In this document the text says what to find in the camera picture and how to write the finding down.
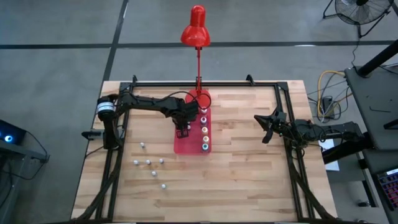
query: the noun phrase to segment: lamp shade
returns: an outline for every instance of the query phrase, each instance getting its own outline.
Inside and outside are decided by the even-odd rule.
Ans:
[[[205,47],[210,45],[210,35],[205,27],[206,10],[203,6],[193,6],[191,9],[191,22],[181,35],[181,42],[192,47]]]

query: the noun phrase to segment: red desk lamp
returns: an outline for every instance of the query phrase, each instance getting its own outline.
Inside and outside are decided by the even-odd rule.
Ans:
[[[210,45],[210,35],[205,27],[206,10],[203,6],[193,6],[191,9],[191,22],[184,29],[181,35],[181,42],[189,46],[195,47],[198,56],[198,76],[196,90],[190,90],[191,93],[198,101],[202,108],[206,108],[210,104],[210,94],[207,90],[201,89],[201,76],[200,76],[200,51],[202,47]],[[185,101],[192,101],[192,96],[187,95]]]

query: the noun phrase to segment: wooden table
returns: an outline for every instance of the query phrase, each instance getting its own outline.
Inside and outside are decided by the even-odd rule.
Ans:
[[[117,93],[119,84],[105,82],[102,95]],[[288,81],[288,84],[296,119],[311,119],[303,81]],[[187,88],[136,88],[134,94],[161,98],[177,90]],[[275,134],[269,144],[262,144],[265,132],[253,118],[254,114],[272,113],[276,106],[274,89],[210,87],[208,90],[213,100],[213,151],[207,156],[174,153],[174,124],[170,118],[165,119],[155,111],[129,112],[114,221],[296,220],[283,141]],[[98,118],[93,127],[103,128]],[[145,150],[140,142],[146,144]],[[101,145],[100,140],[90,142],[88,152]],[[79,216],[98,193],[105,157],[106,151],[102,149],[86,159],[72,217]],[[152,161],[150,166],[145,164],[147,159]],[[336,216],[319,148],[307,147],[304,159],[311,190],[328,212]],[[140,165],[135,166],[133,160],[140,161]],[[157,177],[151,176],[152,170],[157,171]],[[305,210],[303,195],[300,197]],[[104,203],[104,214],[108,202],[109,197]]]

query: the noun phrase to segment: electric fan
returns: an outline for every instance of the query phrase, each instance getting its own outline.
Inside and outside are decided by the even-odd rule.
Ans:
[[[389,14],[388,11],[394,0],[335,0],[336,14],[326,16],[326,10],[333,0],[330,0],[328,6],[323,11],[323,18],[338,16],[342,21],[356,25],[358,28],[358,37],[366,36],[380,21]],[[377,20],[377,22],[362,35],[361,25],[368,24]]]

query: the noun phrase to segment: gray concrete floor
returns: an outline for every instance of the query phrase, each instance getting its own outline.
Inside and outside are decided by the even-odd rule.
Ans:
[[[0,44],[110,44],[122,2],[3,0]],[[321,20],[328,0],[130,0],[119,42],[179,42],[189,10],[198,2],[206,6],[215,42],[356,40],[355,27],[338,18]],[[397,39],[397,21],[390,13],[362,41]],[[367,62],[385,47],[359,46],[355,64]],[[322,71],[350,67],[353,49],[353,45],[206,48],[203,79],[243,80],[250,73],[257,80],[304,80],[310,92],[316,90]],[[109,49],[0,50],[0,119],[34,133],[51,154],[45,169],[25,182],[14,223],[70,218],[87,145],[80,133],[91,126],[108,56]],[[388,63],[395,62],[397,57]],[[118,49],[110,80],[130,80],[133,74],[140,80],[193,80],[195,71],[193,49]],[[331,83],[339,81],[336,76]],[[346,84],[341,84],[326,93],[336,96],[344,88]],[[338,122],[347,121],[364,129],[352,98]],[[347,195],[358,185],[331,187],[339,217],[386,222],[382,212],[356,209],[355,200],[364,196]]]

